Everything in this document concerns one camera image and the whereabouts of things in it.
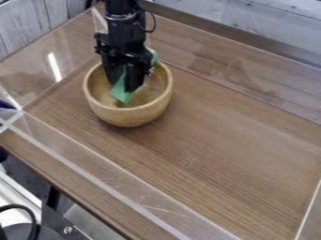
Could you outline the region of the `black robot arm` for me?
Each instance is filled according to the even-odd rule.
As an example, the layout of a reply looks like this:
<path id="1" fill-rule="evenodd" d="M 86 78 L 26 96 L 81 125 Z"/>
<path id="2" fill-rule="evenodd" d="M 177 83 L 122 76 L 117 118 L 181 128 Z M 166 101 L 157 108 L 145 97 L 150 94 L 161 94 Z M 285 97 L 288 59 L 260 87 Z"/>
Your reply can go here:
<path id="1" fill-rule="evenodd" d="M 106 0 L 109 32 L 97 32 L 95 52 L 113 84 L 125 76 L 125 92 L 134 92 L 151 73 L 153 53 L 146 47 L 146 10 L 138 0 Z"/>

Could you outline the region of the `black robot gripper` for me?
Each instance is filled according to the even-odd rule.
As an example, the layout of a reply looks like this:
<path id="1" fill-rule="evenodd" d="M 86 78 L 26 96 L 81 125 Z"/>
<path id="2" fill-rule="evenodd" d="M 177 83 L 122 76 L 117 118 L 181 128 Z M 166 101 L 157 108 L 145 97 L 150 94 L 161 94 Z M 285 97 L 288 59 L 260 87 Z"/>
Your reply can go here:
<path id="1" fill-rule="evenodd" d="M 146 28 L 145 13 L 107 14 L 103 17 L 109 24 L 109 33 L 95 32 L 95 51 L 102 57 L 109 81 L 117 84 L 125 73 L 125 56 L 122 54 L 107 55 L 107 52 L 126 52 L 142 45 L 146 46 L 147 33 L 154 29 Z M 129 63 L 126 71 L 126 91 L 131 93 L 145 82 L 145 64 L 142 62 Z"/>

